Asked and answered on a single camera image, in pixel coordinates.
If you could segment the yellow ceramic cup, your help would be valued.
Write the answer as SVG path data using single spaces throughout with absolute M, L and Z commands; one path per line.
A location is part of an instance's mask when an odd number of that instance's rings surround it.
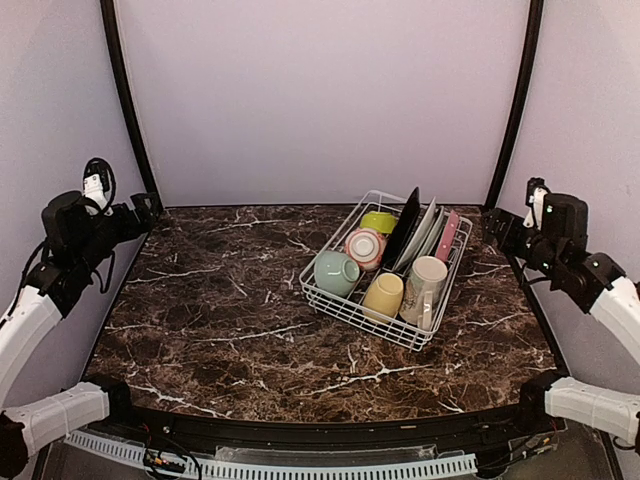
M 393 273 L 382 273 L 369 286 L 362 302 L 363 315 L 387 324 L 399 312 L 404 296 L 403 280 Z

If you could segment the cream patterned ceramic mug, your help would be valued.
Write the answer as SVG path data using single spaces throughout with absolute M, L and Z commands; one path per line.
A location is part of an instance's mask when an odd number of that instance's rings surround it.
M 421 330 L 430 330 L 447 276 L 448 269 L 442 260 L 434 256 L 417 258 L 405 284 L 400 317 Z

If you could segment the light teal ceramic bowl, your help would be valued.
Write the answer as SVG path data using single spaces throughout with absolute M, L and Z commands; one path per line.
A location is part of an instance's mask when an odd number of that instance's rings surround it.
M 347 254 L 321 252 L 314 263 L 316 286 L 328 293 L 346 298 L 360 277 L 358 264 Z

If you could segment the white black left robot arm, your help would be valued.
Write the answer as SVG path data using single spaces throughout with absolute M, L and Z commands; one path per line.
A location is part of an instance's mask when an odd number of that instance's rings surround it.
M 78 191 L 65 192 L 42 212 L 45 240 L 28 262 L 14 303 L 1 318 L 1 393 L 8 394 L 36 347 L 74 308 L 98 266 L 118 244 L 151 230 L 160 213 L 155 193 L 101 211 Z M 103 420 L 120 436 L 141 427 L 128 385 L 98 375 L 24 406 L 1 407 L 1 475 L 13 478 L 44 446 Z

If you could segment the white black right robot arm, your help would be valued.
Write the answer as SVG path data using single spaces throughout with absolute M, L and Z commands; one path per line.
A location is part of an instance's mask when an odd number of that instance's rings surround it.
M 609 255 L 587 251 L 587 203 L 538 187 L 527 205 L 526 217 L 500 208 L 484 213 L 485 241 L 540 272 L 551 290 L 565 293 L 637 358 L 637 288 Z M 639 449 L 638 395 L 590 385 L 558 370 L 526 382 L 511 412 L 510 424 L 521 434 L 534 432 L 547 418 L 562 418 L 613 435 L 632 451 Z

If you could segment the pink polka dot plate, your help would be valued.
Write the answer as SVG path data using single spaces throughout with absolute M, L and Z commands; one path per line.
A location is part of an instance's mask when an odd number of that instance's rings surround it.
M 455 210 L 451 210 L 435 253 L 435 257 L 444 263 L 448 260 L 458 224 L 459 214 Z

